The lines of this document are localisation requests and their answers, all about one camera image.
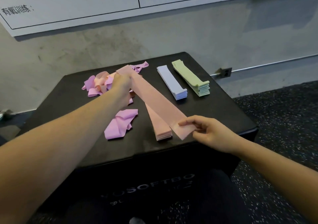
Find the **black trousers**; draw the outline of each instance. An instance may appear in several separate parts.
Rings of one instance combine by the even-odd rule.
[[[198,174],[186,198],[189,199],[187,217],[183,222],[171,223],[251,223],[239,190],[221,170],[207,170]],[[54,223],[128,224],[130,218],[138,217],[146,224],[154,224],[158,222],[157,216],[160,214],[155,205],[147,202],[130,203],[117,211],[97,202],[84,202],[80,208],[82,211],[79,212],[79,207],[76,207],[76,213],[70,209],[61,222]]]

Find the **wall socket plate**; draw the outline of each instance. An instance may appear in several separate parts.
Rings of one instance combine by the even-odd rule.
[[[231,73],[232,73],[232,68],[220,68],[219,70],[219,77],[220,78],[225,78],[225,77],[230,77],[231,76]]]

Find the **pink fabric strip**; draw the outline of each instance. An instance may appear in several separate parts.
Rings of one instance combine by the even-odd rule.
[[[178,122],[186,116],[129,65],[118,69],[117,73],[131,76],[133,91],[171,127],[180,139],[184,140],[196,129],[193,124],[179,126]]]
[[[155,131],[156,139],[161,140],[170,138],[172,136],[172,130],[169,125],[161,117],[159,117],[159,115],[156,114],[154,110],[152,110],[147,104],[146,108],[148,110],[148,114]]]

